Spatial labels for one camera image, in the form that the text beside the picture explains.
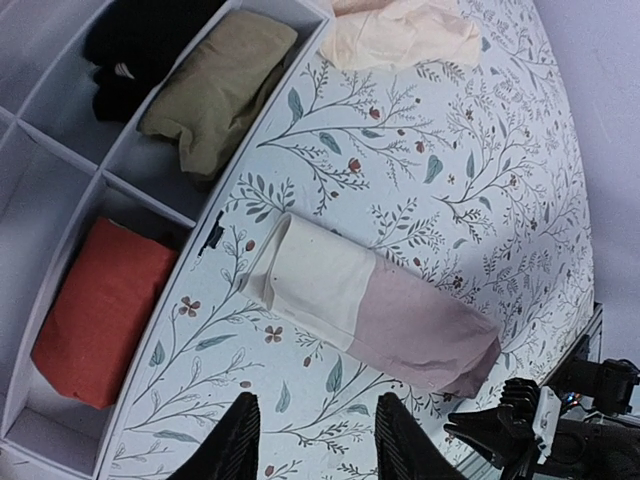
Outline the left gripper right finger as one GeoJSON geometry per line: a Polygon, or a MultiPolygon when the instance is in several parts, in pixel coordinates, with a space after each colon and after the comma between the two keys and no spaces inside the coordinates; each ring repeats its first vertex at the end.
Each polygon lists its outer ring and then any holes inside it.
{"type": "Polygon", "coordinates": [[[374,437],[380,480],[465,479],[394,393],[378,398],[374,437]]]}

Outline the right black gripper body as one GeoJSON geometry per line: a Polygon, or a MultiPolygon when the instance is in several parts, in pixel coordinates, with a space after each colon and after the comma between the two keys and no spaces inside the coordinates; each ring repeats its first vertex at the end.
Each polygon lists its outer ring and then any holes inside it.
{"type": "MultiPolygon", "coordinates": [[[[639,368],[628,360],[574,360],[560,379],[562,390],[592,398],[594,413],[616,418],[631,411],[639,368]]],[[[639,477],[637,426],[562,419],[555,413],[549,419],[555,426],[553,439],[535,435],[525,452],[503,467],[503,479],[531,479],[536,473],[563,479],[639,477]]]]}

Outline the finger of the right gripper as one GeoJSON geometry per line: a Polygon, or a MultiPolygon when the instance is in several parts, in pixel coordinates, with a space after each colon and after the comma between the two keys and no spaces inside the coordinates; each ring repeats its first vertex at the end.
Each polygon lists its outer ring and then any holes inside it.
{"type": "Polygon", "coordinates": [[[532,416],[514,407],[451,413],[444,430],[470,446],[501,472],[501,479],[532,479],[538,458],[532,416]]]}

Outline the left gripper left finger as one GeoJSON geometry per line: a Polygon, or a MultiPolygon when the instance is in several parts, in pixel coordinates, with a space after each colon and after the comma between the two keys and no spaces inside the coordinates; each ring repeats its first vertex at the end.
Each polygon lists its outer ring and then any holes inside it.
{"type": "Polygon", "coordinates": [[[168,480],[257,478],[261,414],[255,394],[238,395],[199,448],[168,480]]]}

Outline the pink and white underwear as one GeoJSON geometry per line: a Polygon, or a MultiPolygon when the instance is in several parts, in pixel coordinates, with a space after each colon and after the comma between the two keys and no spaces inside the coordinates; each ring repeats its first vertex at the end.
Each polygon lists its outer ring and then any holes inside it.
{"type": "Polygon", "coordinates": [[[239,290],[367,366],[430,392],[475,397],[501,352],[495,321],[293,214],[280,217],[239,290]]]}

